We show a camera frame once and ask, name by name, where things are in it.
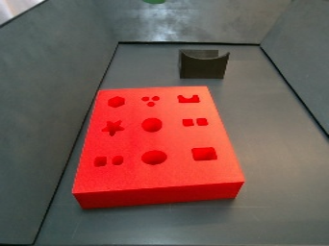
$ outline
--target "gray wall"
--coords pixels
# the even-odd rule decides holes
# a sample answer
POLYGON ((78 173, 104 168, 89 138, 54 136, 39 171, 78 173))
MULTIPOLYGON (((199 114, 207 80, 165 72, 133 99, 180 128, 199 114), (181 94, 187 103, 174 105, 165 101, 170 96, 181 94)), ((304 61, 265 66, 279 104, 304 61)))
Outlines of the gray wall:
POLYGON ((98 0, 124 41, 256 43, 272 29, 291 0, 98 0))
POLYGON ((92 1, 0 29, 0 243, 33 243, 117 41, 92 1))
POLYGON ((261 46, 329 134, 329 1, 296 0, 261 46))

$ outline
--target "green object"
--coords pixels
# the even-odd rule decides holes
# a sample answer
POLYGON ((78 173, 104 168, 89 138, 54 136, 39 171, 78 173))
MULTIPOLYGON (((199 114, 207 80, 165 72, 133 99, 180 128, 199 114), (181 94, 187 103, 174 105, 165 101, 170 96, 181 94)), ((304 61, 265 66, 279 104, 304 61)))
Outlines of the green object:
POLYGON ((164 4, 166 0, 144 0, 149 4, 164 4))

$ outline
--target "cutout hole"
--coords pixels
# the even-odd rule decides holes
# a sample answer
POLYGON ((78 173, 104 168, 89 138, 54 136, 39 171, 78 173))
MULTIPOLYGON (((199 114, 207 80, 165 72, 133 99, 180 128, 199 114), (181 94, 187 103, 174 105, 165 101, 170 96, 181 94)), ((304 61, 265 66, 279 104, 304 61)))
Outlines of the cutout hole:
POLYGON ((193 148, 192 154, 195 160, 217 160, 217 153, 213 147, 193 148))
POLYGON ((184 120, 183 120, 183 125, 184 125, 185 127, 192 127, 192 126, 195 126, 193 119, 184 119, 184 120))
POLYGON ((156 104, 153 102, 149 102, 149 107, 153 107, 156 104))
POLYGON ((180 103, 187 103, 187 104, 192 104, 192 103, 200 103, 201 99, 199 95, 193 95, 192 97, 184 97, 183 95, 179 96, 180 98, 180 103))
POLYGON ((166 159, 168 154, 160 150, 148 151, 142 155, 142 161, 149 165, 161 164, 166 159))
POLYGON ((113 108, 118 108, 122 105, 125 105, 125 98, 124 97, 117 96, 109 100, 109 106, 112 106, 113 108))
POLYGON ((94 160, 94 165, 97 167, 105 166, 108 164, 108 157, 97 157, 94 160))
POLYGON ((117 156, 113 158, 113 165, 122 165, 124 164, 124 156, 117 156))
POLYGON ((209 126, 209 120, 207 118, 197 118, 199 126, 209 126))
POLYGON ((144 129, 150 132, 158 132, 162 128, 162 121, 157 118, 149 118, 142 123, 144 129))
POLYGON ((109 132, 110 136, 114 136, 117 132, 124 131, 125 128, 121 126, 122 120, 117 122, 109 121, 106 128, 102 129, 102 132, 109 132))

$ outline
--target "shape sorter board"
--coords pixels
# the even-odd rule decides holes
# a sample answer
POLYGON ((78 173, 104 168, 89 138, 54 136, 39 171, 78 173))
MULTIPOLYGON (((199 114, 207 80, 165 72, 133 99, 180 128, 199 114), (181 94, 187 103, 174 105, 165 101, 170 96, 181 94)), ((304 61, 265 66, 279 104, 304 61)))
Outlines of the shape sorter board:
POLYGON ((207 86, 100 91, 73 190, 84 209, 235 198, 244 182, 207 86))

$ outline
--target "black holder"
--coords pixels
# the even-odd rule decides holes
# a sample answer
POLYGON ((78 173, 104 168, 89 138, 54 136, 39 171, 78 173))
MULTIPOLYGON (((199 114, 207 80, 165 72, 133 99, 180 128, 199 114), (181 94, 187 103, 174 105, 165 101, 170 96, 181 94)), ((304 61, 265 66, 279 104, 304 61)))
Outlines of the black holder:
POLYGON ((183 79, 224 79, 231 53, 219 50, 181 50, 183 79))

